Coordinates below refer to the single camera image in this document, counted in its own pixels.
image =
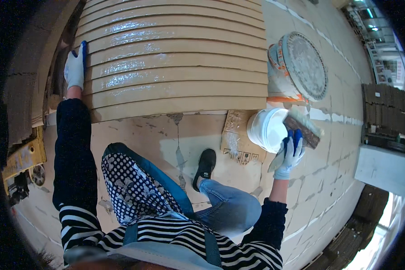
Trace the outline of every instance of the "blue rubber-coated glove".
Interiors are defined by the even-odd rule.
[[[301,130],[296,130],[294,135],[292,130],[288,131],[288,138],[284,139],[285,159],[282,165],[275,171],[273,178],[289,179],[289,174],[297,166],[304,156],[303,137]]]
[[[78,55],[75,51],[70,51],[65,64],[65,80],[68,83],[68,89],[72,86],[79,86],[84,89],[84,69],[86,61],[86,46],[87,42],[81,42]]]

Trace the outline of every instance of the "polka dot apron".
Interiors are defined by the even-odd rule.
[[[173,196],[126,154],[106,155],[102,173],[120,225],[172,211],[183,214]]]

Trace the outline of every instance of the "ceiling light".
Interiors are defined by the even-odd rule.
[[[369,13],[369,16],[371,17],[371,19],[374,17],[374,16],[372,15],[372,12],[371,12],[370,9],[367,9],[367,13]]]

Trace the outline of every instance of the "tiled floor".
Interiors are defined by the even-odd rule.
[[[267,44],[277,42],[290,31],[306,35],[320,51],[329,73],[329,92],[320,102],[311,104],[328,114],[326,121],[315,120],[325,136],[318,148],[307,149],[302,162],[292,172],[287,203],[286,230],[281,254],[285,269],[300,269],[329,243],[350,217],[363,184],[353,179],[360,143],[361,126],[339,122],[350,117],[363,121],[360,84],[371,81],[365,53],[346,20],[329,0],[316,6],[306,0],[279,0],[277,6],[263,0]],[[294,17],[288,7],[310,22],[314,29]],[[318,29],[335,44],[355,68],[356,75],[345,59],[317,33]],[[195,192],[191,180],[200,153],[207,147],[217,151],[218,163],[212,177],[252,193],[260,202],[270,193],[272,174],[267,168],[274,155],[267,155],[263,164],[254,162],[241,166],[220,153],[225,112],[217,115],[178,114],[136,117],[93,124],[92,152],[100,168],[101,156],[109,143],[123,142],[138,154],[151,160],[186,190],[195,210],[209,207],[208,199]],[[42,188],[30,187],[30,197],[16,206],[24,228],[32,226],[44,236],[33,244],[60,257],[60,223],[51,198],[54,178],[54,143],[56,127],[44,134],[48,162],[44,164],[47,180]],[[99,175],[97,215],[102,229],[108,232],[118,226],[108,193]]]

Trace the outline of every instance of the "dirty bucket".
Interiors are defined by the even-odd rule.
[[[282,140],[287,137],[283,121],[288,110],[282,108],[264,109],[250,117],[247,122],[247,136],[250,141],[265,151],[277,153]]]
[[[269,46],[270,97],[320,101],[327,94],[328,75],[315,45],[304,35],[291,32]]]

